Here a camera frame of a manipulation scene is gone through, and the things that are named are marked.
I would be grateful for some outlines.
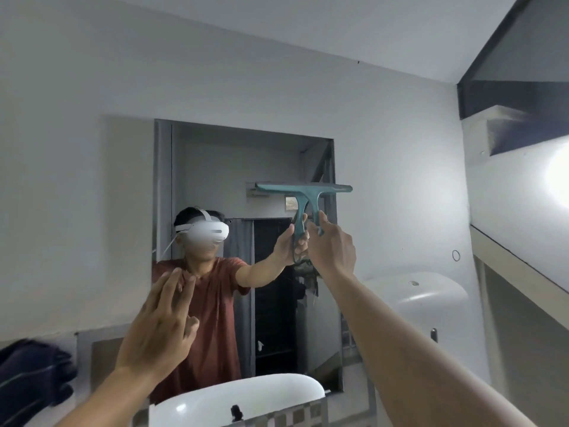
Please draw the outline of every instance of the hand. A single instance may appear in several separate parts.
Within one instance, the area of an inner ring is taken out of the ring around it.
[[[338,225],[328,221],[328,217],[320,211],[320,226],[324,233],[318,235],[318,227],[309,222],[310,235],[309,256],[312,265],[322,277],[342,273],[352,275],[356,265],[356,248],[352,236],[346,234]]]
[[[188,317],[195,277],[189,277],[177,302],[172,303],[182,271],[164,273],[132,322],[118,351],[116,369],[150,373],[156,383],[168,376],[186,357],[196,338],[199,321]]]
[[[306,222],[306,218],[308,215],[304,213],[302,215],[302,222]],[[293,248],[291,241],[292,236],[294,235],[294,224],[290,224],[287,230],[285,230],[281,236],[278,237],[275,248],[273,249],[273,254],[277,260],[281,262],[283,266],[293,265],[294,259],[297,260],[304,258],[307,254],[307,250],[309,248],[308,240],[309,240],[309,233],[308,231],[304,231],[303,236],[300,240],[296,243],[294,247],[294,258],[293,258]]]

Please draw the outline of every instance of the ceiling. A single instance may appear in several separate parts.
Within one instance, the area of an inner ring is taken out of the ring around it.
[[[175,122],[178,135],[192,143],[221,147],[243,147],[303,152],[316,145],[322,138],[266,132],[247,128],[227,128],[208,124]]]
[[[121,0],[458,83],[516,0]]]

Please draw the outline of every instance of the black hair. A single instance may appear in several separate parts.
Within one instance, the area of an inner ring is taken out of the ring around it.
[[[225,219],[225,216],[221,214],[219,211],[211,211],[209,209],[207,209],[206,211],[210,216],[217,217],[221,222],[223,222]],[[196,207],[185,208],[182,211],[180,211],[176,216],[176,220],[174,220],[174,226],[185,225],[194,217],[199,217],[199,216],[203,216],[203,214]]]

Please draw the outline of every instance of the red t-shirt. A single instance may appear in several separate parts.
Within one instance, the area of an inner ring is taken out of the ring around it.
[[[239,258],[216,258],[212,270],[196,280],[189,316],[200,321],[196,339],[188,358],[154,389],[150,402],[158,404],[177,395],[241,378],[235,322],[233,293],[245,295],[249,288],[240,287],[235,273],[243,265]],[[183,259],[153,265],[152,281],[167,271],[186,269]]]

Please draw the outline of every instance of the light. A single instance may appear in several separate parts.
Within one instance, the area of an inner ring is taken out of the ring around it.
[[[551,160],[546,182],[561,205],[569,208],[569,144],[561,148]]]

